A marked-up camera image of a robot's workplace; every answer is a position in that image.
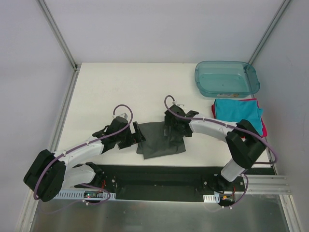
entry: blue plastic tray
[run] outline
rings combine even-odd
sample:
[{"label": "blue plastic tray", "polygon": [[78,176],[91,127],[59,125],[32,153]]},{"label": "blue plastic tray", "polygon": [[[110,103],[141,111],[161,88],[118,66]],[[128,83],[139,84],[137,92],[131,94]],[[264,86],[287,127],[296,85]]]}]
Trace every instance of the blue plastic tray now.
[{"label": "blue plastic tray", "polygon": [[237,61],[203,61],[196,67],[195,82],[211,98],[244,98],[260,89],[254,67]]}]

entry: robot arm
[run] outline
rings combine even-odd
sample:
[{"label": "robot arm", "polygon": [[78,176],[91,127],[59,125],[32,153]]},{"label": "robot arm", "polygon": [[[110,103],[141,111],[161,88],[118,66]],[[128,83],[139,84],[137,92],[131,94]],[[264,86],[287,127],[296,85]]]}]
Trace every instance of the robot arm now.
[{"label": "robot arm", "polygon": [[221,173],[208,180],[208,186],[216,191],[223,192],[236,177],[250,169],[256,160],[265,150],[265,145],[253,136],[240,132],[236,129],[223,126],[229,124],[234,127],[251,131],[258,135],[255,128],[247,120],[236,122],[224,122],[217,119],[210,121],[194,120],[194,118],[206,118],[196,111],[189,111],[187,114],[177,105],[169,108],[172,112],[182,117],[192,118],[182,119],[173,115],[169,110],[165,112],[165,134],[168,134],[171,127],[175,128],[183,137],[191,137],[192,133],[202,133],[217,138],[227,143],[232,159],[221,170]]},{"label": "robot arm", "polygon": [[101,186],[103,175],[102,170],[95,164],[88,162],[82,166],[76,165],[83,160],[105,153],[113,149],[118,144],[119,149],[130,147],[133,144],[145,141],[137,122],[133,122],[135,133],[132,134],[129,127],[114,136],[99,139],[124,128],[128,121],[127,115],[117,116],[109,126],[92,134],[86,141],[77,144],[74,147],[56,151],[54,153],[43,150],[41,151],[32,166],[24,177],[25,184],[32,190],[43,173],[45,167],[55,159],[55,157],[64,154],[65,156],[57,160],[49,168],[40,182],[37,195],[43,201],[49,201],[54,198],[61,189],[69,188],[82,183],[90,183],[93,186]]}]

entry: gray wall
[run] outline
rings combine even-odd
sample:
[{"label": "gray wall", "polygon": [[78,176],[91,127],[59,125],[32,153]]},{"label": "gray wall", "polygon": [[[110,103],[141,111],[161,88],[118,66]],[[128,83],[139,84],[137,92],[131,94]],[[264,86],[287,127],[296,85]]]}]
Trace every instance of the gray wall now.
[{"label": "gray wall", "polygon": [[0,231],[14,231],[23,177],[47,148],[72,69],[34,0],[0,1]]},{"label": "gray wall", "polygon": [[81,62],[248,60],[282,0],[46,0]]},{"label": "gray wall", "polygon": [[294,0],[254,64],[279,174],[289,177],[301,221],[309,228],[309,1]]}]

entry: gray fabric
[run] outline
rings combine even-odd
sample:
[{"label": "gray fabric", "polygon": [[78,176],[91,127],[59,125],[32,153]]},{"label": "gray fabric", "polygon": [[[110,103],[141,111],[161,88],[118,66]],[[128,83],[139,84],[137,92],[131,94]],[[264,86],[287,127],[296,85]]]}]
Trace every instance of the gray fabric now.
[{"label": "gray fabric", "polygon": [[136,153],[143,154],[144,159],[185,152],[183,137],[175,130],[164,136],[164,122],[148,122],[139,127],[146,141],[138,143]]}]

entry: blue cloth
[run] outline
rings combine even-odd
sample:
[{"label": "blue cloth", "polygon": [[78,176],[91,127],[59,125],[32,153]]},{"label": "blue cloth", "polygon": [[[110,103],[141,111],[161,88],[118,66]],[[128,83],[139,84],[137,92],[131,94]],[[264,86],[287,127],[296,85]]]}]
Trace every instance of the blue cloth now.
[{"label": "blue cloth", "polygon": [[263,135],[261,120],[263,110],[257,107],[256,100],[216,99],[214,104],[216,119],[227,122],[240,122],[242,119],[248,120],[256,131]]}]

